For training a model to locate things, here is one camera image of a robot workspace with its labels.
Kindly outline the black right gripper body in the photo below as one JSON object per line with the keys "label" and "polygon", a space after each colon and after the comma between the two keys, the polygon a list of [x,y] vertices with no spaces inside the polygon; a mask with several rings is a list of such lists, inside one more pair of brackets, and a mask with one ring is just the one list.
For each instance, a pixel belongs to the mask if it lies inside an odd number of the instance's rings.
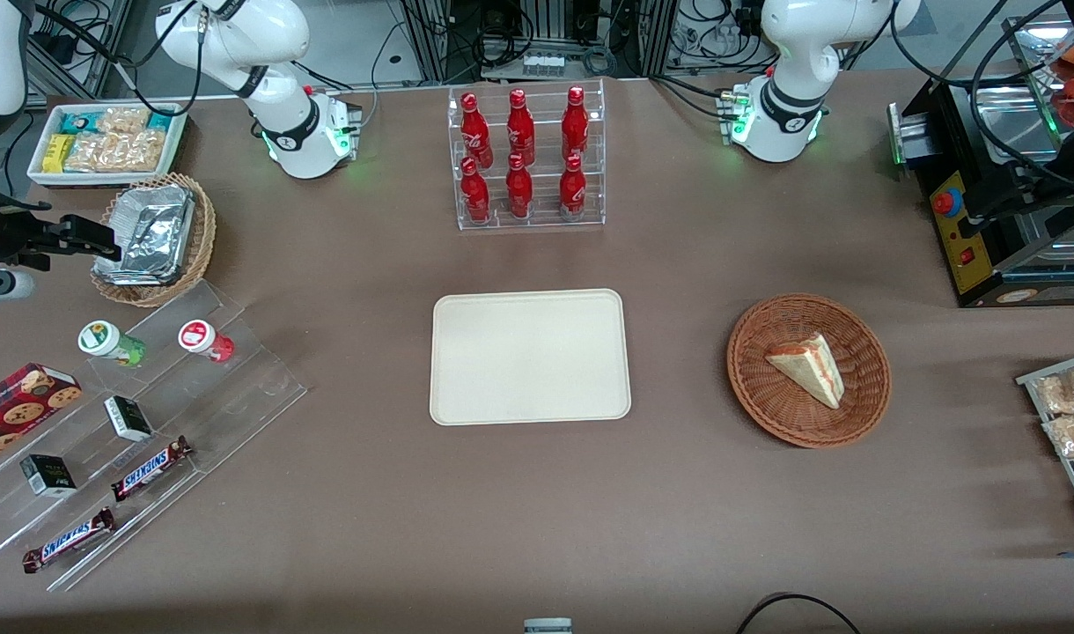
{"label": "black right gripper body", "polygon": [[63,255],[61,237],[48,232],[49,221],[35,211],[49,211],[49,203],[0,201],[0,266],[50,270],[50,255]]}

